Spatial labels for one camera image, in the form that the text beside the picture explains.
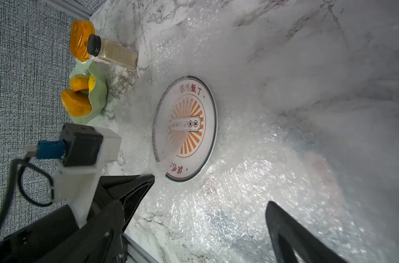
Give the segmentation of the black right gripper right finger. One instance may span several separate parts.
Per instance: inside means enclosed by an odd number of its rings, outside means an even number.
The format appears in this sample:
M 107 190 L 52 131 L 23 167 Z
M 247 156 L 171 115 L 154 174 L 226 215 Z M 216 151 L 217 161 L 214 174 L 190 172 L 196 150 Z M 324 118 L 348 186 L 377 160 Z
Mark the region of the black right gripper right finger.
M 265 218 L 278 263 L 296 263 L 296 255 L 306 263 L 345 262 L 277 203 L 268 203 Z

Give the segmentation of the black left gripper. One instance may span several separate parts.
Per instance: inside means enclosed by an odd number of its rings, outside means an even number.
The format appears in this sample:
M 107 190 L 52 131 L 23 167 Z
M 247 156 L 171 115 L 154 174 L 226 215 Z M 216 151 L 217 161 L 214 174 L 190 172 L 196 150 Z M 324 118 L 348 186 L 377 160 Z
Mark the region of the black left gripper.
M 125 230 L 154 183 L 152 174 L 101 176 L 87 223 L 109 203 L 118 200 L 124 213 L 122 229 Z M 0 263 L 38 263 L 80 229 L 70 207 L 63 206 L 1 240 Z

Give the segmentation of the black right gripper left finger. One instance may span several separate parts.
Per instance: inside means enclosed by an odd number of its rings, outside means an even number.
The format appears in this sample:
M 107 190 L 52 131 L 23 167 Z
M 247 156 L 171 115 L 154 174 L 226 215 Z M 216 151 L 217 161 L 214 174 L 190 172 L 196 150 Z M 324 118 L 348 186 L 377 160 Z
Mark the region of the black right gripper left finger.
M 124 211 L 112 201 L 83 228 L 43 256 L 39 263 L 121 263 Z

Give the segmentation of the clear bubble wrap sheet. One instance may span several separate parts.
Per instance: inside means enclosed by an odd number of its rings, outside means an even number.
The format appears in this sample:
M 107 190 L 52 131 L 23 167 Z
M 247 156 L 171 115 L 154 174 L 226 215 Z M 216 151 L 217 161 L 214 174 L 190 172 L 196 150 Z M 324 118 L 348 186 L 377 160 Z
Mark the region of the clear bubble wrap sheet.
M 399 263 L 399 1 L 196 1 L 151 44 L 154 106 L 196 75 L 215 148 L 176 183 L 128 124 L 129 172 L 156 183 L 128 227 L 158 261 L 273 263 L 276 202 L 351 263 Z

